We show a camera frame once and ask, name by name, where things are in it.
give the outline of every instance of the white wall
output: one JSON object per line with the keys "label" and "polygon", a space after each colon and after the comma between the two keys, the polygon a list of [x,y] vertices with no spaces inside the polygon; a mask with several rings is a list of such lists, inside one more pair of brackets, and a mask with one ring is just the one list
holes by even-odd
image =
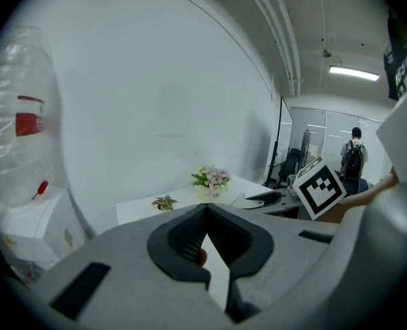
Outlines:
{"label": "white wall", "polygon": [[115,204],[189,185],[204,164],[260,182],[278,111],[244,50],[188,0],[29,0],[48,36],[63,161],[85,227]]}
{"label": "white wall", "polygon": [[348,98],[327,94],[309,94],[297,98],[285,98],[288,107],[308,107],[347,113],[350,115],[371,118],[380,122],[385,121],[393,110],[395,102],[369,102],[361,98]]}
{"label": "white wall", "polygon": [[[274,94],[289,95],[287,72],[279,46],[266,18],[254,0],[191,0],[212,18],[216,18],[221,27],[232,35],[239,46],[260,72],[264,82],[274,86]],[[278,6],[271,6],[274,16],[280,21],[280,28],[288,38],[285,22]]]}

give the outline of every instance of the glass wall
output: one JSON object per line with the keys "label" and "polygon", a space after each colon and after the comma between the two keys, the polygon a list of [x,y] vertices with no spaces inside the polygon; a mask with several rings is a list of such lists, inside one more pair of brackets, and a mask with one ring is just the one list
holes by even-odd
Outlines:
{"label": "glass wall", "polygon": [[301,150],[305,131],[308,130],[311,134],[306,161],[306,165],[308,165],[321,155],[325,139],[326,111],[291,108],[291,114],[292,136],[289,145],[290,149],[297,148]]}
{"label": "glass wall", "polygon": [[368,162],[365,163],[362,170],[362,178],[371,184],[376,184],[382,178],[384,170],[385,149],[376,136],[376,131],[380,126],[380,122],[366,118],[360,119],[361,141],[368,151]]}
{"label": "glass wall", "polygon": [[335,171],[341,167],[341,149],[351,139],[353,127],[360,127],[361,141],[368,152],[362,178],[374,185],[390,172],[391,161],[376,136],[382,123],[356,115],[315,109],[291,108],[292,137],[290,148],[301,149],[303,135],[311,132],[307,164],[321,155]]}
{"label": "glass wall", "polygon": [[275,164],[281,164],[286,160],[289,151],[289,143],[292,133],[292,117],[285,101],[282,101],[281,119],[280,119],[280,135],[278,137],[277,157]]}

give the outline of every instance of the black backpack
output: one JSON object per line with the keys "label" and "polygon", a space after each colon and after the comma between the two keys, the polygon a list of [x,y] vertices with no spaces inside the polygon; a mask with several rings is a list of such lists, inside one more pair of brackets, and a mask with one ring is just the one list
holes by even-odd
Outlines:
{"label": "black backpack", "polygon": [[352,141],[350,143],[350,151],[347,152],[344,159],[344,178],[359,179],[361,178],[362,167],[364,165],[364,154],[362,149],[364,145],[354,146]]}

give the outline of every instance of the person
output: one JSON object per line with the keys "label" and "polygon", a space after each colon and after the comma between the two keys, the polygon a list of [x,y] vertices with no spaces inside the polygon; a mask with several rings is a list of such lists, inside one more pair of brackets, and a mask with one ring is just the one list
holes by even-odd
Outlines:
{"label": "person", "polygon": [[[364,168],[364,164],[368,162],[369,160],[369,152],[367,151],[367,148],[364,143],[361,141],[362,137],[362,132],[359,127],[354,127],[352,129],[352,143],[353,147],[358,148],[362,154],[362,168]],[[343,144],[342,149],[341,149],[341,171],[340,171],[340,176],[344,177],[345,170],[346,170],[346,156],[349,151],[351,151],[352,147],[350,144],[350,141],[346,142]]]}
{"label": "person", "polygon": [[[388,35],[390,43],[384,52],[384,69],[389,86],[388,97],[399,100],[407,91],[407,27],[393,9],[389,10]],[[351,208],[369,205],[381,192],[399,183],[395,169],[376,186],[358,195],[345,197],[318,220],[340,223]]]}

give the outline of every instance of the ceiling light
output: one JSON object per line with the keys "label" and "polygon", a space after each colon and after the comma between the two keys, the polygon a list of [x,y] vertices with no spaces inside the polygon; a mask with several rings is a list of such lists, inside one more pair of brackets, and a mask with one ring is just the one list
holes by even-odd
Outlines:
{"label": "ceiling light", "polygon": [[330,66],[331,74],[345,74],[347,76],[355,76],[365,78],[367,80],[377,80],[380,75],[372,74],[371,72],[360,71],[358,69],[349,69],[348,67]]}

